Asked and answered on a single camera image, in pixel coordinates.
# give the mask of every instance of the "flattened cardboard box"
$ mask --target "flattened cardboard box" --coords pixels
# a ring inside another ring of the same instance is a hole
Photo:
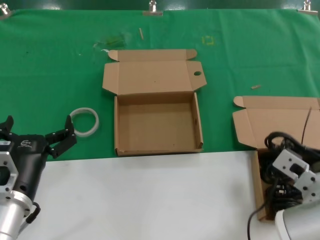
[[[315,97],[285,96],[236,96],[233,100],[245,109],[233,113],[238,141],[257,151],[252,159],[252,177],[256,207],[265,202],[268,187],[260,178],[260,161],[268,154],[265,138],[272,132],[284,132],[301,140],[309,109],[303,144],[320,149],[320,99]],[[271,212],[264,208],[258,212],[260,221],[273,220]]]
[[[102,87],[114,98],[118,156],[197,153],[203,137],[198,88],[207,84],[194,49],[111,50]]]

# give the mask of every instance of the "cardboard box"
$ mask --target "cardboard box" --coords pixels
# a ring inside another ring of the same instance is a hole
[[[256,208],[266,200],[269,187],[260,178],[260,163],[267,158],[276,158],[265,146],[265,138],[272,132],[284,132],[296,140],[301,140],[309,109],[310,116],[305,128],[303,144],[320,149],[320,99],[315,97],[282,96],[236,96],[233,100],[245,109],[233,113],[233,121],[238,141],[256,148],[252,159],[252,177]],[[260,221],[273,220],[275,213],[261,210]]]
[[[194,49],[111,50],[102,87],[114,98],[118,156],[197,153],[203,136],[195,90],[207,84]]]

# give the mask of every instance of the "green cloth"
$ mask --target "green cloth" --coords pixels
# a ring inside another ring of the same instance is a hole
[[[58,160],[115,157],[114,95],[102,89],[111,60],[101,49],[196,49],[207,80],[198,91],[204,151],[246,150],[233,98],[320,97],[319,36],[319,19],[296,10],[20,10],[0,21],[0,122],[12,115],[14,133],[43,135],[74,109],[92,108],[98,131]],[[94,118],[74,123],[84,131]]]

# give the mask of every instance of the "table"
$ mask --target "table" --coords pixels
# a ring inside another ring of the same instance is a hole
[[[246,240],[253,152],[48,162],[20,240]],[[252,240],[279,240],[251,223]]]

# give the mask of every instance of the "binder clip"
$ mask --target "binder clip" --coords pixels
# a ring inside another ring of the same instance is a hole
[[[157,2],[156,0],[150,0],[149,2],[149,11],[143,11],[144,16],[163,16],[162,11],[157,11]]]
[[[311,1],[305,0],[303,2],[303,8],[298,9],[299,13],[310,14],[310,15],[318,15],[318,11],[311,11]]]
[[[2,12],[2,15],[0,15],[0,20],[6,19],[11,16],[12,12],[10,11],[6,3],[1,3],[0,9]]]

